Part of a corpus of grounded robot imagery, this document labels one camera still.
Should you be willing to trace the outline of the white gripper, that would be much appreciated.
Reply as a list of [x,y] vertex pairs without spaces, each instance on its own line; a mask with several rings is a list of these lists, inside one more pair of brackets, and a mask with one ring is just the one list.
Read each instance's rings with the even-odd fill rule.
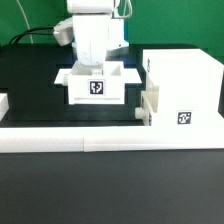
[[77,14],[72,20],[79,63],[85,67],[102,67],[106,59],[110,16]]

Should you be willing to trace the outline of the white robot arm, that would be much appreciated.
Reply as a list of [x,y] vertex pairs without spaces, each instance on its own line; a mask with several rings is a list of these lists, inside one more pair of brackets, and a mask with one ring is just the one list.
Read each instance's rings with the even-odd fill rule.
[[121,0],[66,0],[72,15],[78,62],[84,67],[101,68],[106,60],[108,32],[112,19],[132,16],[131,0],[125,0],[120,16],[115,13]]

